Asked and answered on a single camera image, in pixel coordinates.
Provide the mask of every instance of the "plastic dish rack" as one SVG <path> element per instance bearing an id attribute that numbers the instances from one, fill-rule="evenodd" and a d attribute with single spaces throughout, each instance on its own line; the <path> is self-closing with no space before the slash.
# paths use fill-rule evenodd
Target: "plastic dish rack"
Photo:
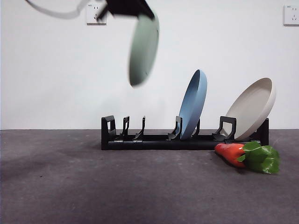
<path id="1" fill-rule="evenodd" d="M 175 128 L 167 134 L 144 134 L 145 117 L 142 119 L 142 130 L 135 135 L 128 134 L 129 121 L 129 116 L 123 119 L 122 132 L 117 135 L 114 116 L 102 118 L 102 150 L 214 150 L 214 147 L 219 143 L 257 141 L 262 146 L 269 144 L 269 119 L 266 119 L 256 132 L 243 141 L 235 140 L 236 118 L 221 116 L 218 130 L 210 135 L 199 134 L 199 120 L 195 133 L 187 140 L 180 139 L 183 119 L 179 116 L 176 117 Z M 228 136 L 220 134 L 223 122 L 232 125 L 231 133 Z"/>

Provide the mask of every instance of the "green leaves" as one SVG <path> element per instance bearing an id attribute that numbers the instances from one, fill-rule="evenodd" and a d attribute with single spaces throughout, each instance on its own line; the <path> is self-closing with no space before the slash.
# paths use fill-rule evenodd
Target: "green leaves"
<path id="1" fill-rule="evenodd" d="M 246 152 L 246 151 L 251 151 L 251 150 L 254 150 L 256 148 L 259 148 L 261 145 L 256 142 L 256 141 L 252 141 L 252 142 L 249 142 L 247 143 L 246 145 L 243 146 L 243 150 Z"/>
<path id="2" fill-rule="evenodd" d="M 279 171 L 279 153 L 271 146 L 261 146 L 253 141 L 243 146 L 245 154 L 237 160 L 245 165 L 262 173 L 277 173 Z"/>
<path id="3" fill-rule="evenodd" d="M 238 162 L 243 162 L 245 160 L 245 154 L 241 155 L 239 158 L 237 158 Z"/>

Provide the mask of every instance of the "plate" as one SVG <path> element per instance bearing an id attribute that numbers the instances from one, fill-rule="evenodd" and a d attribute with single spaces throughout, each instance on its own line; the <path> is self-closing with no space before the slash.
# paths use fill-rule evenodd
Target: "plate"
<path id="1" fill-rule="evenodd" d="M 276 90 L 269 78 L 262 78 L 248 87 L 233 103 L 227 117 L 237 119 L 235 140 L 244 140 L 266 120 L 274 105 Z M 228 135 L 231 125 L 224 123 L 220 134 Z"/>
<path id="2" fill-rule="evenodd" d="M 197 70 L 188 85 L 179 111 L 179 116 L 183 118 L 181 140 L 190 138 L 195 130 L 205 104 L 206 88 L 206 75 Z"/>
<path id="3" fill-rule="evenodd" d="M 138 16 L 138 23 L 131 46 L 129 81 L 131 86 L 141 84 L 150 74 L 157 54 L 159 41 L 159 20 L 146 15 Z"/>

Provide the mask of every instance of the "green plate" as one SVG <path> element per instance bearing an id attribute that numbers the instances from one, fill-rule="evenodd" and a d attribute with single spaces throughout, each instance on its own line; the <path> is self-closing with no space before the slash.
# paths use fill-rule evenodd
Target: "green plate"
<path id="1" fill-rule="evenodd" d="M 138 19 L 130 55 L 129 81 L 131 86 L 141 84 L 149 76 L 159 41 L 157 15 L 155 14 L 155 18 L 151 20 L 141 14 Z"/>

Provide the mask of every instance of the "blue plate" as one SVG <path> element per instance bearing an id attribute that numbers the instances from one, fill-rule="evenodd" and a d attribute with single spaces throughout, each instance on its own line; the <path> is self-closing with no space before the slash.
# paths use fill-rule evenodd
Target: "blue plate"
<path id="1" fill-rule="evenodd" d="M 197 70 L 185 93 L 179 116 L 183 118 L 181 140 L 191 137 L 199 121 L 206 99 L 206 75 L 203 71 Z"/>

